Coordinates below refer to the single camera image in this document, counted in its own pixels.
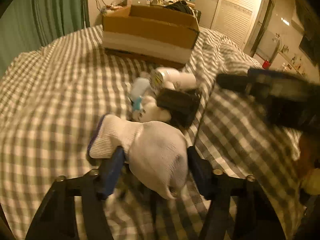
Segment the brown cardboard box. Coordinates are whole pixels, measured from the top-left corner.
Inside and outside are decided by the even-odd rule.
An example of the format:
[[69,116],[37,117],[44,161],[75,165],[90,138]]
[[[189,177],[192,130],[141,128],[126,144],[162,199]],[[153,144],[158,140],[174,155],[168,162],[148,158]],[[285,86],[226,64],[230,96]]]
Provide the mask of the brown cardboard box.
[[130,5],[102,17],[103,47],[121,56],[180,69],[199,36],[197,19],[161,6]]

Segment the white louvred wardrobe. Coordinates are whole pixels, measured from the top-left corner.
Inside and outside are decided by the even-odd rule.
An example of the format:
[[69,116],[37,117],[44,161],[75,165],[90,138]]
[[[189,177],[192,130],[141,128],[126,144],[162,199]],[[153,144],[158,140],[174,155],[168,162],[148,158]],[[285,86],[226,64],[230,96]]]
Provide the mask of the white louvred wardrobe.
[[199,26],[228,36],[241,49],[248,43],[263,0],[195,0]]

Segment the large green curtain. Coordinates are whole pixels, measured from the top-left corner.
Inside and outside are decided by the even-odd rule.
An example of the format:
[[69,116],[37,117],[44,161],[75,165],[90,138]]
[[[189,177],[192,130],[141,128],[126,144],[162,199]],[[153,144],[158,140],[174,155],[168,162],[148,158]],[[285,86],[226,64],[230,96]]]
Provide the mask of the large green curtain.
[[1,73],[20,53],[89,26],[88,0],[1,0]]

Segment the red fire extinguisher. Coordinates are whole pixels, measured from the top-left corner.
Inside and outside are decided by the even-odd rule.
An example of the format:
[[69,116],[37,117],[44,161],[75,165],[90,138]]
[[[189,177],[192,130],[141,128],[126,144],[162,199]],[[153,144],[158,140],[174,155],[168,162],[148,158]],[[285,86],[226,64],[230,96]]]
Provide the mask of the red fire extinguisher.
[[263,62],[262,68],[263,68],[263,69],[269,69],[270,66],[271,66],[271,63],[270,63],[269,61],[265,60],[265,61]]

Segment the grey white checked bedspread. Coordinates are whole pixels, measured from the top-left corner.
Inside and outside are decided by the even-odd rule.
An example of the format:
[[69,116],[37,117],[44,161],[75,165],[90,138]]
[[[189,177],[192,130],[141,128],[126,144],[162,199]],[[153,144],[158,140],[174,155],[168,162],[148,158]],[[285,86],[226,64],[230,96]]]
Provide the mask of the grey white checked bedspread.
[[[100,26],[58,38],[20,54],[1,79],[1,206],[17,239],[25,238],[57,176],[91,169],[87,146],[101,116],[129,119],[131,85],[153,69],[106,55],[102,38]],[[260,64],[227,36],[201,29],[184,71],[195,75],[202,96],[184,135],[213,167],[255,176],[291,239],[303,216],[294,161],[300,134],[268,125],[261,105],[215,84],[219,73],[251,67]],[[181,198],[157,199],[152,219],[150,190],[123,169],[105,211],[115,239],[197,239],[208,207],[189,179]]]

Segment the white cylindrical can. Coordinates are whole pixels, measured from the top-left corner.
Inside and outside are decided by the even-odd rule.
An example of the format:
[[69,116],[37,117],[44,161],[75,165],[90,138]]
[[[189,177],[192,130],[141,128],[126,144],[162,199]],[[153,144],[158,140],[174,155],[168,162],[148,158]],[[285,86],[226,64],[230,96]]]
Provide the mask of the white cylindrical can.
[[157,94],[161,89],[189,90],[197,87],[192,73],[180,72],[175,68],[158,67],[150,74],[150,87]]

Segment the chair with black clothes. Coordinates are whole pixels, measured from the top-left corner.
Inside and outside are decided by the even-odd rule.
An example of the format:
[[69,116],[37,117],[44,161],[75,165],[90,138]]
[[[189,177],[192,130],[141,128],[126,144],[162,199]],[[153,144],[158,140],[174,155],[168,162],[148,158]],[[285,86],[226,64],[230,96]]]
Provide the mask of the chair with black clothes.
[[193,3],[185,0],[180,0],[178,2],[166,5],[165,8],[193,15],[197,19],[197,21],[200,22],[201,12],[195,9],[195,4]]

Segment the white cartoon figurine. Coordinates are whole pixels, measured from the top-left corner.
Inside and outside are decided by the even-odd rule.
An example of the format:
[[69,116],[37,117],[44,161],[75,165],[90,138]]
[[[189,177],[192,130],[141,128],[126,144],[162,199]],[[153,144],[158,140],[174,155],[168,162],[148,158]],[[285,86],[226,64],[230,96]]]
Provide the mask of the white cartoon figurine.
[[132,103],[132,120],[136,122],[162,121],[169,122],[168,110],[157,106],[155,94],[149,79],[138,77],[132,84],[129,99]]

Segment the white sock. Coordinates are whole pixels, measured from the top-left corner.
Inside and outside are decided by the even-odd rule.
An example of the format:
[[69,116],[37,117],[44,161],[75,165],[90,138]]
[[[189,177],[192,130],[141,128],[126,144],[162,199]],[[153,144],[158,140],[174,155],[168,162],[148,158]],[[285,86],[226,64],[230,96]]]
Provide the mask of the white sock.
[[122,147],[130,171],[164,199],[177,198],[188,175],[187,142],[179,129],[160,121],[134,122],[104,115],[88,146],[94,159],[109,159]]

